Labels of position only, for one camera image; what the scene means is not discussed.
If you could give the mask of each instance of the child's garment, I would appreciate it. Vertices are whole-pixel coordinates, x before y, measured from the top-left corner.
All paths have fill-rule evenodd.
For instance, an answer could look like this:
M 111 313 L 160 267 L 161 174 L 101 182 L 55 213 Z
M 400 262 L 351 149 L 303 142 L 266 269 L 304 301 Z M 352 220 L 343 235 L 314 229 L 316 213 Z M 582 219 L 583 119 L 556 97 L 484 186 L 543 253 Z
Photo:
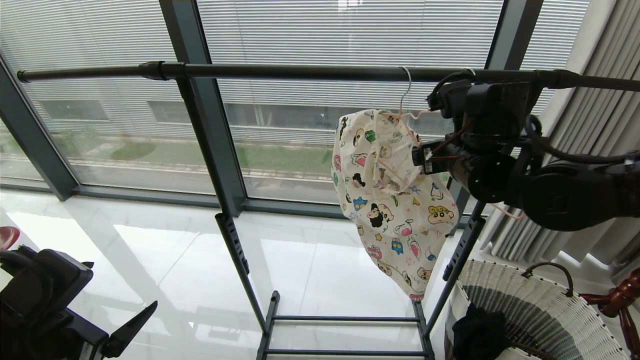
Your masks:
M 365 110 L 340 118 L 333 183 L 371 260 L 419 300 L 458 210 L 440 177 L 413 165 L 411 150 L 419 144 L 414 132 L 383 113 Z

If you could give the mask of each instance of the woven basket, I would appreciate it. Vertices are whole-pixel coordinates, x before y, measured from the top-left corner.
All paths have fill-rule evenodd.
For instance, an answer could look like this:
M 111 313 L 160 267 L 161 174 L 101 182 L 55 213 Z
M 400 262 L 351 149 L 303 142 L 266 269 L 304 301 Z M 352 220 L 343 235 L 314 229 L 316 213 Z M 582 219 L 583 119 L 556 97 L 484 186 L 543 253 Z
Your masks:
M 569 288 L 533 277 L 533 269 L 541 265 L 560 268 L 567 275 Z M 569 272 L 558 264 L 540 263 L 521 270 L 469 261 L 452 291 L 445 348 L 450 350 L 454 343 L 452 326 L 466 315 L 471 302 L 489 313 L 504 313 L 507 338 L 534 349 L 508 348 L 500 360 L 627 360 L 595 310 L 573 293 Z M 448 360 L 454 359 L 451 351 L 447 353 Z

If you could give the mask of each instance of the curtain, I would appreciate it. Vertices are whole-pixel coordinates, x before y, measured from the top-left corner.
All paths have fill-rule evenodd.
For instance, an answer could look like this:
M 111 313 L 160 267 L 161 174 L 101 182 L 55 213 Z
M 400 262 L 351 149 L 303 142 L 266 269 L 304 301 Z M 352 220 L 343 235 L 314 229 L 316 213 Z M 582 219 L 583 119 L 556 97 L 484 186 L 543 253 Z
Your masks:
M 598 35 L 598 20 L 605 17 L 606 23 Z M 639 80 L 638 18 L 640 1 L 592 1 L 570 56 L 575 63 L 570 60 L 567 69 L 585 75 Z M 592 50 L 590 39 L 595 45 Z M 591 88 L 559 90 L 542 113 L 541 121 L 544 133 L 550 134 L 551 144 L 562 151 L 603 156 L 624 154 L 640 148 L 639 104 L 639 93 Z M 483 246 L 492 243 L 492 254 L 513 261 L 551 260 L 563 251 L 577 261 L 591 254 L 609 265 L 628 262 L 637 254 L 639 233 L 637 218 L 615 218 L 567 233 L 542 229 L 526 218 L 506 218 L 496 211 L 481 239 Z

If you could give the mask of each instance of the building window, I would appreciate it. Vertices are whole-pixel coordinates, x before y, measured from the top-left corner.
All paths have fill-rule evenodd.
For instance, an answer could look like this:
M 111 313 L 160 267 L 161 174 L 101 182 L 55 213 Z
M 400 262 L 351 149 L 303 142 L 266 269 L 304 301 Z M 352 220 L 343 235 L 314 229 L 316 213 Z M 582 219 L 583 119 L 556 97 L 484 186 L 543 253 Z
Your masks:
M 46 100 L 39 103 L 51 120 L 109 120 L 98 100 Z
M 190 124 L 187 107 L 182 101 L 147 101 L 157 122 Z

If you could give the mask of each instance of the white tile floor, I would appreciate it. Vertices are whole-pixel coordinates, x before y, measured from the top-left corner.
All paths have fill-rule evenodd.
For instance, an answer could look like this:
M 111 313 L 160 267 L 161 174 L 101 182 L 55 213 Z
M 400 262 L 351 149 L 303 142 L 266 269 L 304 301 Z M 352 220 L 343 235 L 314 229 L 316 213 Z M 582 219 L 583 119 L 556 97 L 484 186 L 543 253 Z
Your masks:
M 19 243 L 95 262 L 92 281 L 69 308 L 113 332 L 145 304 L 158 300 L 155 315 L 121 359 L 255 359 L 260 329 L 216 226 L 216 212 L 83 197 L 58 202 L 46 194 L 0 193 L 0 224 L 19 227 Z M 368 258 L 351 222 L 243 213 L 236 226 L 265 312 L 276 289 L 281 295 L 281 315 L 413 315 L 404 293 Z M 435 268 L 439 274 L 456 241 L 457 237 L 450 238 L 445 244 Z M 479 252 L 473 257 L 493 260 Z M 607 269 L 594 261 L 558 261 L 569 266 L 578 292 L 605 293 L 612 287 Z M 553 270 L 541 270 L 540 275 L 566 282 Z M 1 272 L 0 286 L 8 279 Z M 427 318 L 443 285 L 442 280 L 429 284 L 431 295 L 423 301 Z M 633 316 L 640 323 L 637 312 Z M 617 320 L 605 322 L 622 341 Z M 439 322 L 432 336 L 438 359 L 442 341 Z M 271 347 L 421 350 L 412 325 L 280 323 Z

